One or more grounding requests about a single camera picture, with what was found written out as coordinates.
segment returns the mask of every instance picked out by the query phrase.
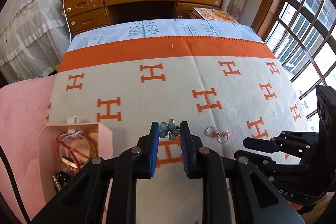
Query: window frame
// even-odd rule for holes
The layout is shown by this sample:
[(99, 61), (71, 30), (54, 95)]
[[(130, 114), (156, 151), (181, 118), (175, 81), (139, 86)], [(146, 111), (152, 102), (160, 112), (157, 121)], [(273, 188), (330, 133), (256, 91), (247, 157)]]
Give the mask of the window frame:
[[(263, 27), (261, 26), (261, 28), (258, 31), (258, 35), (262, 36), (262, 39), (264, 41), (267, 42), (268, 39), (272, 38), (273, 35), (276, 33), (276, 31), (278, 30), (276, 26), (276, 24), (280, 24), (285, 30), (281, 36), (281, 38), (277, 41), (277, 43), (275, 44), (272, 52), (275, 54), (277, 52), (277, 50), (282, 46), (283, 47), (283, 42), (285, 41), (285, 39), (288, 37), (288, 35), (291, 35), (291, 37), (293, 38), (293, 41), (289, 42), (288, 44), (285, 45), (285, 47), (282, 49), (282, 52), (280, 53), (280, 55), (278, 56), (278, 58), (280, 59), (281, 56), (283, 56), (284, 54), (286, 54), (286, 51), (290, 51), (288, 53), (288, 55), (286, 55), (285, 59), (282, 60), (282, 67), (285, 67), (286, 65), (288, 66), (289, 62), (292, 60), (292, 58), (295, 56), (295, 54), (297, 54), (297, 52), (300, 50), (300, 48), (302, 49), (302, 52), (305, 54), (303, 57), (301, 57), (301, 53), (300, 55), (298, 55), (298, 58), (301, 58), (299, 60), (299, 62), (296, 62), (296, 65), (302, 64), (302, 61), (305, 57), (308, 58), (308, 61), (306, 61), (304, 63), (304, 65), (302, 66), (302, 68), (300, 68), (299, 71), (296, 72), (296, 74), (290, 79), (291, 82), (294, 82), (300, 75), (301, 73), (309, 66), (309, 64), (312, 64), (317, 72), (317, 74), (319, 75), (319, 80), (312, 85), (307, 91), (305, 92), (300, 92), (299, 94), (299, 99), (300, 102), (303, 104), (303, 99), (315, 89), (316, 85), (327, 85), (325, 78), (334, 70), (334, 68), (336, 68), (336, 61), (331, 65), (331, 67), (325, 72), (325, 73), (321, 73), (318, 65), (316, 64), (315, 61), (315, 57), (317, 56), (317, 54), (320, 52), (320, 50), (323, 48), (323, 46), (325, 45), (325, 43), (328, 43), (328, 45), (330, 46), (330, 48), (332, 49), (332, 51), (336, 54), (336, 40), (335, 38), (331, 35), (335, 25), (336, 25), (336, 18), (334, 19), (334, 22), (332, 23), (330, 29), (328, 30), (328, 28), (324, 25), (324, 21), (320, 21), (319, 20), (319, 15), (325, 5), (325, 2), (327, 0), (320, 0), (320, 4), (314, 14), (313, 10), (309, 10), (306, 6), (307, 0), (301, 0), (301, 2), (299, 2), (298, 0), (283, 0), (282, 1), (282, 6), (279, 6), (280, 2), (278, 1), (277, 3), (277, 13), (274, 13), (274, 11), (269, 11), (268, 16), (272, 17), (272, 20), (269, 20), (266, 22), (267, 27)], [(283, 21), (283, 13), (287, 11), (287, 5), (291, 5), (293, 8), (296, 9), (294, 15), (292, 16), (291, 20), (289, 21), (288, 25), (286, 25), (286, 23)], [(303, 32), (303, 35), (300, 34), (300, 36), (302, 36), (300, 39), (298, 38), (299, 35), (299, 31), (296, 31), (296, 33), (293, 31), (293, 27), (296, 26), (297, 21), (299, 20), (299, 18), (302, 16), (304, 16), (307, 21), (309, 22), (309, 25), (307, 27), (305, 27), (305, 31)], [(317, 36), (317, 38), (315, 38), (316, 40), (313, 41), (313, 37), (314, 35), (317, 35), (317, 33), (314, 33), (314, 35), (312, 37), (310, 37), (311, 32), (313, 32), (315, 30), (315, 32), (317, 31), (319, 34)], [(309, 39), (309, 41), (313, 41), (313, 45), (316, 43), (316, 41), (318, 41), (318, 39), (321, 39), (321, 37), (323, 38), (323, 41), (321, 44), (318, 45), (318, 47), (315, 50), (315, 52), (313, 52), (312, 54), (310, 53), (309, 49), (305, 46), (304, 42), (307, 43), (307, 41), (305, 41), (306, 38)], [(293, 46), (292, 43), (296, 43), (294, 48), (290, 49), (291, 46)], [(306, 118), (309, 119), (311, 118), (313, 115), (315, 115), (317, 113), (317, 109), (312, 111), (311, 113), (309, 113)]]

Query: silver ring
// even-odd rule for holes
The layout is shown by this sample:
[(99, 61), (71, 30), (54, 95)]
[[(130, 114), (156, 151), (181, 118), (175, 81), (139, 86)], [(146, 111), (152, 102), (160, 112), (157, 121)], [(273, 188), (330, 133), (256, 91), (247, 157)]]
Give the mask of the silver ring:
[[(226, 135), (226, 140), (225, 140), (225, 142), (222, 142), (222, 141), (221, 141), (221, 136), (223, 136), (223, 135)], [(227, 143), (228, 140), (229, 140), (229, 135), (228, 135), (227, 133), (222, 132), (222, 133), (219, 134), (219, 136), (218, 136), (218, 141), (219, 141), (220, 143)]]
[[(214, 129), (214, 133), (209, 133), (209, 128), (213, 128)], [(205, 135), (207, 136), (215, 136), (217, 134), (217, 129), (215, 127), (207, 127), (207, 129), (205, 130)]]

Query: bed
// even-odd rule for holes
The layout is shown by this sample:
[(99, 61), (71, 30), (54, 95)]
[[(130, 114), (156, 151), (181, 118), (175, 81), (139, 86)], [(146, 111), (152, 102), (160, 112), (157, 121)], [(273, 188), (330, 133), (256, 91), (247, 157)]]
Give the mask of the bed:
[[(113, 131), (114, 156), (135, 146), (140, 136), (148, 134), (152, 121), (171, 118), (176, 123), (188, 121), (191, 133), (204, 146), (229, 158), (244, 149), (246, 137), (270, 139), (282, 130), (309, 131), (281, 64), (250, 27), (239, 24), (164, 19), (95, 29), (73, 38), (56, 77), (38, 81), (36, 88), (43, 98), (33, 107), (26, 106), (39, 117), (32, 119), (32, 132), (14, 133), (21, 141), (11, 142), (9, 134), (21, 128), (14, 126), (14, 117), (25, 113), (20, 110), (11, 113), (6, 122), (12, 127), (1, 136), (8, 149), (17, 147), (8, 158), (31, 218), (45, 203), (36, 163), (43, 117), (46, 124), (65, 124), (73, 116), (79, 122), (101, 122)], [(15, 83), (15, 90), (24, 83)], [(9, 87), (0, 90), (0, 98), (5, 92), (3, 100)], [(17, 97), (26, 100), (20, 93)], [(206, 136), (208, 126), (229, 130), (227, 143)], [(30, 145), (23, 148), (25, 140)], [(138, 223), (201, 223), (202, 182), (185, 177), (179, 146), (178, 137), (160, 139), (154, 178), (137, 183)], [(28, 168), (22, 172), (16, 159), (27, 153)], [(277, 163), (299, 162), (282, 152), (272, 158)], [(34, 183), (23, 180), (27, 174)], [(17, 213), (6, 187), (0, 184), (0, 191), (6, 191), (4, 197), (11, 198)], [(29, 202), (32, 195), (34, 204)], [(148, 214), (157, 208), (159, 214)]]
[(0, 12), (0, 70), (9, 83), (47, 76), (69, 46), (60, 0), (8, 0)]

